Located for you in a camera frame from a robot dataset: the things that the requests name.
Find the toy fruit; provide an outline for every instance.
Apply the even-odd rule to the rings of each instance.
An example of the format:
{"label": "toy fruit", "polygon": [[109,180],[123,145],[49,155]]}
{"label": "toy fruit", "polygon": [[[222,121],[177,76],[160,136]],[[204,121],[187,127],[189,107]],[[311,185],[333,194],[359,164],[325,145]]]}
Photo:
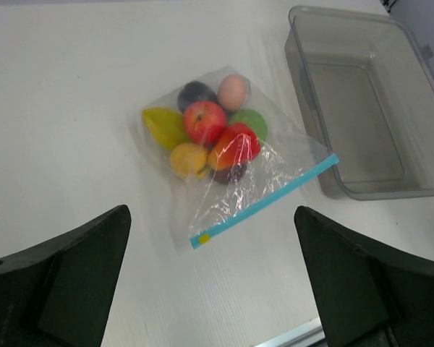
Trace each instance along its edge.
{"label": "toy fruit", "polygon": [[217,97],[223,108],[236,111],[246,100],[246,82],[238,74],[230,74],[218,87]]}
{"label": "toy fruit", "polygon": [[175,147],[169,159],[174,173],[182,179],[194,176],[203,179],[209,172],[206,166],[208,149],[195,143],[182,143]]}
{"label": "toy fruit", "polygon": [[183,116],[168,108],[147,108],[142,112],[143,121],[154,139],[167,150],[173,150],[183,142],[190,142],[183,127]]}
{"label": "toy fruit", "polygon": [[238,164],[224,170],[212,170],[210,176],[220,184],[237,183],[246,173],[247,164]]}
{"label": "toy fruit", "polygon": [[211,101],[196,101],[183,115],[185,132],[190,139],[203,146],[216,143],[226,127],[226,116],[222,107]]}
{"label": "toy fruit", "polygon": [[199,81],[192,81],[186,84],[180,90],[179,96],[176,99],[176,103],[182,113],[195,101],[218,103],[217,94],[210,87]]}
{"label": "toy fruit", "polygon": [[258,137],[259,142],[265,142],[268,134],[268,127],[265,119],[255,110],[244,108],[237,111],[231,118],[230,124],[244,123]]}
{"label": "toy fruit", "polygon": [[254,132],[243,123],[228,126],[208,156],[208,166],[218,171],[254,159],[260,143]]}

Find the table surface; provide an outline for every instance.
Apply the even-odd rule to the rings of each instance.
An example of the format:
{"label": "table surface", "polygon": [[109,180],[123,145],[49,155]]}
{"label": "table surface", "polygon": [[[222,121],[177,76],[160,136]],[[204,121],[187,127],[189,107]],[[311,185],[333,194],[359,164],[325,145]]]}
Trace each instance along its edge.
{"label": "table surface", "polygon": [[[385,14],[378,0],[312,0]],[[302,128],[284,57],[302,1],[0,7],[0,257],[127,204],[103,346],[252,346],[317,317],[293,224],[308,205],[434,260],[434,197],[358,202],[311,181],[196,251],[177,249],[138,150],[143,106],[231,64]]]}

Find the green lime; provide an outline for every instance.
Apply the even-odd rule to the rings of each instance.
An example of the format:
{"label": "green lime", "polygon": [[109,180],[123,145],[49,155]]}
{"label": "green lime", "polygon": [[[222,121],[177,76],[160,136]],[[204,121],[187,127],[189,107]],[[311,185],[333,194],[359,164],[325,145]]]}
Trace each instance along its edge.
{"label": "green lime", "polygon": [[265,119],[255,110],[243,108],[237,111],[231,118],[230,124],[244,123],[258,137],[259,141],[265,142],[268,134],[268,127]]}

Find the egg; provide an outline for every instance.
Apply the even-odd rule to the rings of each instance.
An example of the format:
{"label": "egg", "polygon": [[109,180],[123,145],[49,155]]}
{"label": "egg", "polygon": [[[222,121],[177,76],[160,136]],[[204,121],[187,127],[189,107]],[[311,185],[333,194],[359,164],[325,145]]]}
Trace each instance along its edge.
{"label": "egg", "polygon": [[238,110],[246,101],[246,82],[238,74],[230,74],[218,87],[217,97],[226,110]]}

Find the plastic container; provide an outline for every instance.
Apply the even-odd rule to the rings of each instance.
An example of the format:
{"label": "plastic container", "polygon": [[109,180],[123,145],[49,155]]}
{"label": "plastic container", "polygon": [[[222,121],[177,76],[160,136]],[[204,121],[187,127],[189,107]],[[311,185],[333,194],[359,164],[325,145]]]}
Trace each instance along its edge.
{"label": "plastic container", "polygon": [[286,57],[306,132],[341,160],[329,197],[434,195],[434,79],[387,16],[294,7]]}

